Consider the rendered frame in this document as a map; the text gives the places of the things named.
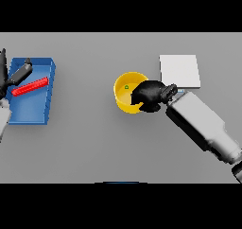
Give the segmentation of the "red beaker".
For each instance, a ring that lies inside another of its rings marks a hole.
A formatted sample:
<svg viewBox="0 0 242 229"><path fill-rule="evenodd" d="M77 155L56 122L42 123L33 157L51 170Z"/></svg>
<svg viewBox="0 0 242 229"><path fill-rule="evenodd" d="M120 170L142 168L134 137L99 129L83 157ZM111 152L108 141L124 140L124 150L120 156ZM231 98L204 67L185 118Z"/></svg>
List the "red beaker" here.
<svg viewBox="0 0 242 229"><path fill-rule="evenodd" d="M35 81L32 81L32 82L27 83L25 85L22 85L22 86L20 86L18 88L14 88L11 91L11 94L14 97L18 97L18 96L24 95L26 93L32 92L34 90L43 88L44 86L46 86L48 84L49 84L48 77L44 77L42 79L36 79Z"/></svg>

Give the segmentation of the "yellow bowl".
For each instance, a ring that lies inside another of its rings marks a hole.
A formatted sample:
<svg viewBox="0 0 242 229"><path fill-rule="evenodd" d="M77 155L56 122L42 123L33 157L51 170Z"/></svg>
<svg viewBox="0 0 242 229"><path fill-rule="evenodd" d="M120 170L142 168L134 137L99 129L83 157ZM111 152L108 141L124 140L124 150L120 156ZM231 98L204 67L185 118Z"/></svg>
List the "yellow bowl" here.
<svg viewBox="0 0 242 229"><path fill-rule="evenodd" d="M113 93L116 105L121 111L132 115L140 113L139 108L143 103L132 105L131 93L145 80L147 80L147 77L139 72L126 72L116 79L113 85Z"/></svg>

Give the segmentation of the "pale square measuring scale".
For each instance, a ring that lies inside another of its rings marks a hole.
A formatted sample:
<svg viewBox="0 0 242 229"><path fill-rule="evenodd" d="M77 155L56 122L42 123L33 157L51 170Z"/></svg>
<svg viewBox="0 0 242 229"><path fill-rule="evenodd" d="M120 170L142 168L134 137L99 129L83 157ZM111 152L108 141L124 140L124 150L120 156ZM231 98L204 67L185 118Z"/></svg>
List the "pale square measuring scale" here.
<svg viewBox="0 0 242 229"><path fill-rule="evenodd" d="M159 61L163 84L175 83L179 89L200 87L198 61L195 55L161 55Z"/></svg>

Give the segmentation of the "blue tray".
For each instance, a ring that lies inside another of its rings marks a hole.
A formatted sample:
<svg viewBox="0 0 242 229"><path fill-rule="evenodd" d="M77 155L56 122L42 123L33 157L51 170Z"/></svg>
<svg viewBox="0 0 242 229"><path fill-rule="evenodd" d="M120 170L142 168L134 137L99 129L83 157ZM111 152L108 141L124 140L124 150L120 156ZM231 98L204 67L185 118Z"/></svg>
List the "blue tray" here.
<svg viewBox="0 0 242 229"><path fill-rule="evenodd" d="M49 119L56 65L52 58L31 58L30 61L33 71L21 85L42 78L48 78L49 83L18 97L11 93L13 86L8 88L6 99L11 110L10 125L46 125Z"/></svg>

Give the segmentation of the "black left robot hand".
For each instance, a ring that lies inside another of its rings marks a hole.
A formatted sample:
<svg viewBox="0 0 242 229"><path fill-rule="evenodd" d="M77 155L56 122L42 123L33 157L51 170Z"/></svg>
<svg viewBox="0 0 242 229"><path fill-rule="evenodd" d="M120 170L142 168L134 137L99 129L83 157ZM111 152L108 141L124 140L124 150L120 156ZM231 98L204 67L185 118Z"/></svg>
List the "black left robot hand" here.
<svg viewBox="0 0 242 229"><path fill-rule="evenodd" d="M7 94L9 86L17 86L32 73L32 62L26 58L25 63L11 77L8 76L6 49L0 51L0 100Z"/></svg>

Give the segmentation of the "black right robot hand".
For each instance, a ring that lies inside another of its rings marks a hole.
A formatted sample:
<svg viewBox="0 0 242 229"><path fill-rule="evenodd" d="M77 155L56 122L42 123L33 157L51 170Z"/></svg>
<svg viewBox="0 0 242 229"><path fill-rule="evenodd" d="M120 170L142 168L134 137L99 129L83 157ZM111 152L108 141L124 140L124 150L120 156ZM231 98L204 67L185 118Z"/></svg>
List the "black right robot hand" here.
<svg viewBox="0 0 242 229"><path fill-rule="evenodd" d="M158 80L145 80L131 93L131 105L142 103L140 111L155 113L161 109L160 104L167 104L178 93L176 84L164 85Z"/></svg>

